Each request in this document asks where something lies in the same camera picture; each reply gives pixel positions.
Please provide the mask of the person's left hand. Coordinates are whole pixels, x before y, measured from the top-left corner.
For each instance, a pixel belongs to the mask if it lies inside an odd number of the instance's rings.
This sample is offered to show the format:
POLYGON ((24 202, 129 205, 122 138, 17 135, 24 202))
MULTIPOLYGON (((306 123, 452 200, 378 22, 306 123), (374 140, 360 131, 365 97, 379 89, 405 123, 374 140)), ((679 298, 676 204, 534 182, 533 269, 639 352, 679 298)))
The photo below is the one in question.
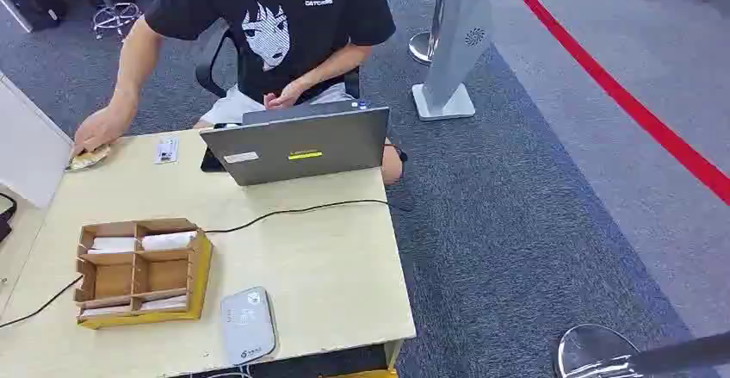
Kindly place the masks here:
POLYGON ((286 85, 277 95, 268 93, 263 96, 263 105, 266 109, 279 109, 293 107, 300 99, 302 93, 308 89, 305 83, 295 80, 286 85))

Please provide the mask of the person's right hand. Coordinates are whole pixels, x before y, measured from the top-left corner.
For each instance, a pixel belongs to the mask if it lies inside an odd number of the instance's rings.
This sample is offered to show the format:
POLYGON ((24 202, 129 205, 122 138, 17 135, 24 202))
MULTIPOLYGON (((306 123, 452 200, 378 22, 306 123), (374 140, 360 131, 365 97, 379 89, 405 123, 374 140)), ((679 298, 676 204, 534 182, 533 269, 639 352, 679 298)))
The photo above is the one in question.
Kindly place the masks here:
POLYGON ((125 107, 108 105, 87 117, 74 135, 71 156, 82 152, 93 152, 97 148, 114 142, 129 128, 134 111, 125 107))

